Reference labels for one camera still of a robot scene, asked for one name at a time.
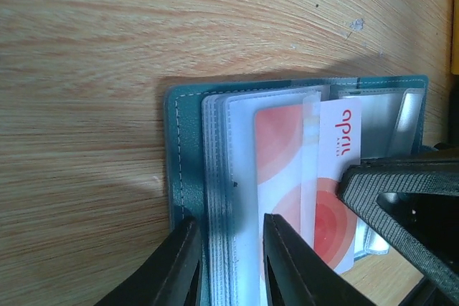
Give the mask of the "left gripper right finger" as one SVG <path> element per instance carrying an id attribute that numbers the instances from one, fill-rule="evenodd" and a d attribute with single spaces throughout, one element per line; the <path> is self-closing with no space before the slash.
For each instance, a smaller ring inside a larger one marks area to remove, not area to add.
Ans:
<path id="1" fill-rule="evenodd" d="M 365 305 L 280 214 L 264 215 L 263 255 L 269 305 Z"/>

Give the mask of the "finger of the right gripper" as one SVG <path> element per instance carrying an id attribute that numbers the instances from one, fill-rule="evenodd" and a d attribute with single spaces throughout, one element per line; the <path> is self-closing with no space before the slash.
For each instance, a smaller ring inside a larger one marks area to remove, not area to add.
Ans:
<path id="1" fill-rule="evenodd" d="M 458 304 L 458 149 L 351 166 L 340 199 Z"/>

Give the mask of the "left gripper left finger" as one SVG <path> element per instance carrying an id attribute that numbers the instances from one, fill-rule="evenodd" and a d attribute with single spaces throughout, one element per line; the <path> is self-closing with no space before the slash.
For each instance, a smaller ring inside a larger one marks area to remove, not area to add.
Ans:
<path id="1" fill-rule="evenodd" d="M 154 253 L 97 305 L 199 305 L 202 233 L 187 216 Z"/>

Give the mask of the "red circle credit card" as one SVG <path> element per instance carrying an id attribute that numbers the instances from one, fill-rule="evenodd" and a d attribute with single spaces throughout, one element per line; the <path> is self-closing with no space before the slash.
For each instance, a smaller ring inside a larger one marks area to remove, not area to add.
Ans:
<path id="1" fill-rule="evenodd" d="M 255 114 L 258 213 L 280 214 L 341 274 L 354 264 L 357 217 L 336 195 L 361 158 L 361 103 L 320 101 Z"/>

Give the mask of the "teal card holder wallet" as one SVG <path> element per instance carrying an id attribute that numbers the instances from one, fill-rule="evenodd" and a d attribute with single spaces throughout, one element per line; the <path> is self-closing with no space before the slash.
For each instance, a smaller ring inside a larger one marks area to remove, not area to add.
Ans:
<path id="1" fill-rule="evenodd" d="M 427 85 L 424 75 L 404 75 L 172 87 L 164 103 L 171 223 L 194 216 L 202 229 L 202 302 L 268 302 L 262 266 L 264 216 L 258 213 L 257 196 L 258 111 L 301 105 L 309 96 L 320 101 L 357 99 L 361 103 L 359 162 L 404 156 L 422 147 Z M 388 252 L 388 243 L 357 217 L 353 266 Z"/>

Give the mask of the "yellow bin with cards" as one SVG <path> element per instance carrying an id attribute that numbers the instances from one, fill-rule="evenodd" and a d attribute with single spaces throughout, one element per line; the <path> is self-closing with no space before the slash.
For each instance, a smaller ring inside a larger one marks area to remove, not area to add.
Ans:
<path id="1" fill-rule="evenodd" d="M 448 66 L 458 77 L 458 0 L 448 0 Z"/>

